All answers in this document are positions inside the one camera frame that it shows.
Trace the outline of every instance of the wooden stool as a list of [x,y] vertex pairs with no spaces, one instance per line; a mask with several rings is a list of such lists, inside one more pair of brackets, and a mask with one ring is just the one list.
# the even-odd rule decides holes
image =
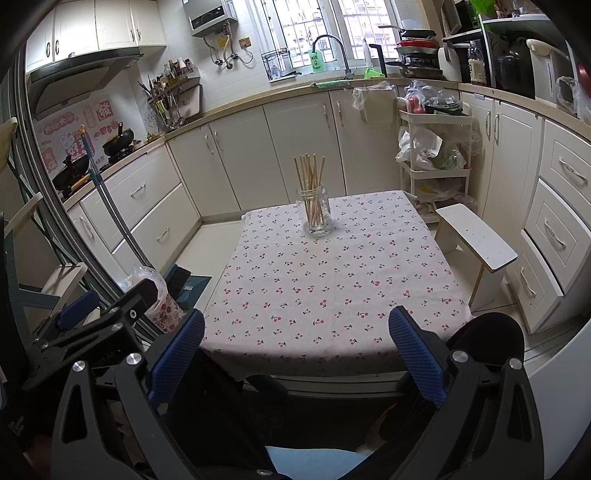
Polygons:
[[435,213],[440,219],[435,241],[442,253],[454,251],[461,240],[480,260],[480,272],[468,303],[472,310],[478,310],[495,299],[505,267],[517,260],[517,253],[462,203],[439,208]]

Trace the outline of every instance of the green dish cloth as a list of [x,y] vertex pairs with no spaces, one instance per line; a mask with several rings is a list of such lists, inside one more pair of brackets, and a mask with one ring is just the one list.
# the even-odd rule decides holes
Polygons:
[[311,84],[312,87],[318,88],[345,88],[351,84],[349,80],[332,80],[330,82],[314,82]]

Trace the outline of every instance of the kitchen cabinet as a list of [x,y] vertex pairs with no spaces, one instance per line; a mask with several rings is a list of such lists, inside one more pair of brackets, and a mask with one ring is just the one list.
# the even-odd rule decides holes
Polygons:
[[202,216],[240,211],[208,125],[179,135],[168,144]]
[[261,106],[209,124],[240,210],[289,203]]
[[155,0],[131,0],[135,35],[140,47],[165,46],[166,38]]
[[492,121],[491,180],[482,219],[515,248],[537,183],[543,119],[495,100]]
[[25,71],[31,72],[53,63],[53,19],[51,11],[33,31],[27,40]]
[[295,202],[298,178],[294,157],[326,157],[322,183],[329,197],[345,195],[343,165],[328,93],[314,93],[264,105],[265,116],[290,202]]
[[101,50],[137,46],[128,0],[96,0],[95,13]]
[[472,155],[470,185],[468,193],[476,200],[478,216],[482,217],[491,179],[494,138],[492,124],[495,119],[495,101],[492,98],[474,93],[462,93],[462,101],[470,105],[470,115],[474,118],[472,128],[482,137],[480,153]]
[[353,108],[353,89],[330,92],[347,195],[400,188],[396,122],[372,127]]
[[98,51],[95,0],[62,3],[55,10],[53,47],[55,61],[70,54],[82,55]]

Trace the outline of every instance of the water heater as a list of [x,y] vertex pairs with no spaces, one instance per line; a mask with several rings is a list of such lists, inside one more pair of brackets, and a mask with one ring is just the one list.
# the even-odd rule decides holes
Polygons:
[[183,0],[194,37],[204,37],[222,29],[228,21],[237,22],[232,0]]

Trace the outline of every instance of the blue gripper pad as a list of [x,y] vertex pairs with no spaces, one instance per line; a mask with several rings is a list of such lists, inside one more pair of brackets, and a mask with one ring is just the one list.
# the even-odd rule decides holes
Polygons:
[[[447,391],[443,365],[436,356],[437,352],[431,350],[428,344],[430,342],[425,338],[430,332],[423,332],[403,307],[392,309],[388,327],[390,337],[402,355],[402,360],[413,376],[421,395],[440,408],[447,398]],[[436,340],[445,347],[439,338]]]
[[154,407],[172,399],[201,344],[201,340],[203,340],[204,334],[203,313],[193,310],[181,324],[179,330],[162,335],[162,337],[167,335],[174,335],[174,337],[164,348],[151,371],[148,400]]

